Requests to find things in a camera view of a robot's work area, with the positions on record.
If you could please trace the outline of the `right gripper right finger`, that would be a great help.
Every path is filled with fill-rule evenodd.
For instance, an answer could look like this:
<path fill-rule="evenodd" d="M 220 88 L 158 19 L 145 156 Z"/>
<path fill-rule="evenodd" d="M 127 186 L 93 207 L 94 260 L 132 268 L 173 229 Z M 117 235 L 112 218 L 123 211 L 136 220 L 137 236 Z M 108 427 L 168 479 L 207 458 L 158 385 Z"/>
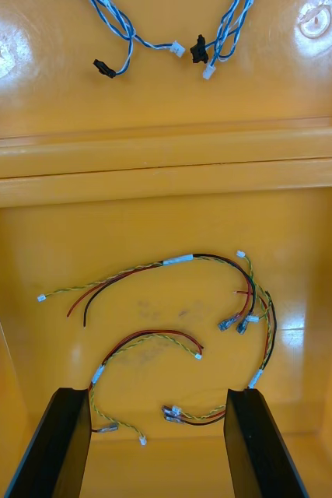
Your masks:
<path fill-rule="evenodd" d="M 302 479 L 257 389 L 228 390 L 224 439 L 236 497 L 307 497 Z"/>

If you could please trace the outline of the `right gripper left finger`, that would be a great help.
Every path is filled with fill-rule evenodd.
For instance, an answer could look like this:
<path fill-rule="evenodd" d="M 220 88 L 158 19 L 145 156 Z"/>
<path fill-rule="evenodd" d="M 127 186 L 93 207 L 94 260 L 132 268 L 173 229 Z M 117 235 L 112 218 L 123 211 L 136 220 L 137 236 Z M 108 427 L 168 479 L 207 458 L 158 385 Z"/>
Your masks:
<path fill-rule="evenodd" d="M 78 497 L 92 434 L 88 391 L 51 397 L 6 497 Z"/>

